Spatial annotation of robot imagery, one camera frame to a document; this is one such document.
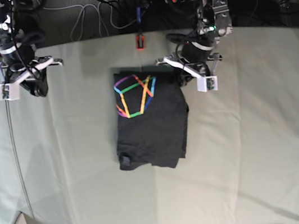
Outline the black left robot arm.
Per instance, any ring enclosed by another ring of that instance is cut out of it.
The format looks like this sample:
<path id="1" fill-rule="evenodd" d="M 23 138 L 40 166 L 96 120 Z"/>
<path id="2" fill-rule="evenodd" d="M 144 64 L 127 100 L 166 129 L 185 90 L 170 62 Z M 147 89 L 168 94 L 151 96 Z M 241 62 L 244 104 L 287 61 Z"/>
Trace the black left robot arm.
<path id="1" fill-rule="evenodd" d="M 166 0 L 177 13 L 192 21 L 188 34 L 168 33 L 166 38 L 176 45 L 173 54 L 156 60 L 156 65 L 165 65 L 180 70 L 180 85 L 192 79 L 199 92 L 217 91 L 218 77 L 215 70 L 222 56 L 215 52 L 220 38 L 232 33 L 228 0 L 193 0 L 193 11 L 185 12 Z"/>

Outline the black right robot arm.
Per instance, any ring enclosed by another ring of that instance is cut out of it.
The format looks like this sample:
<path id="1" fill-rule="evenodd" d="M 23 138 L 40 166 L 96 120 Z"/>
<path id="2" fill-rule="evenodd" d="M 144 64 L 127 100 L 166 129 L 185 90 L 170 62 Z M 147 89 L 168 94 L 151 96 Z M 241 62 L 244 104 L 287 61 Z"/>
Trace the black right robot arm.
<path id="1" fill-rule="evenodd" d="M 35 54 L 46 39 L 36 17 L 46 1 L 0 0 L 0 101 L 19 100 L 21 89 L 46 97 L 47 68 L 63 65 L 60 58 Z"/>

